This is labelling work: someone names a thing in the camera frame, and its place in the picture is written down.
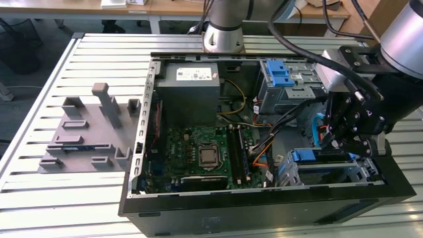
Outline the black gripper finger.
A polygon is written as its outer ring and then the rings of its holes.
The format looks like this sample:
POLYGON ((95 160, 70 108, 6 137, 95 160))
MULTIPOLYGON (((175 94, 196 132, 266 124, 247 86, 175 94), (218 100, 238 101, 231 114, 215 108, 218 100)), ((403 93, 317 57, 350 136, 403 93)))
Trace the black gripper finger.
POLYGON ((393 155, 393 149, 386 135, 355 136, 337 140, 338 147, 351 154, 366 158, 393 155))
POLYGON ((355 109, 357 101, 347 92, 330 92, 325 124, 327 133, 321 141, 322 150, 341 149, 354 152, 361 136, 354 131, 361 114, 355 109))

